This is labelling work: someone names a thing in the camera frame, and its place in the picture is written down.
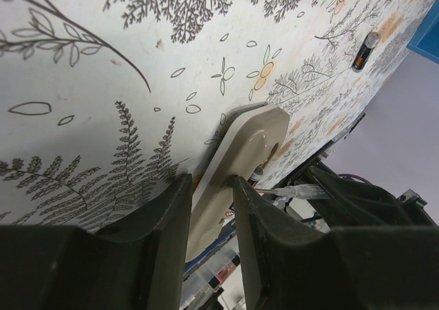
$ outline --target white surface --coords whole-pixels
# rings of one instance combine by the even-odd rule
[[[325,162],[399,196],[413,189],[439,222],[439,65],[410,53]]]
[[[242,283],[241,266],[238,265],[234,272],[222,284],[223,293],[218,302],[225,309],[233,309],[244,296],[244,285]]]

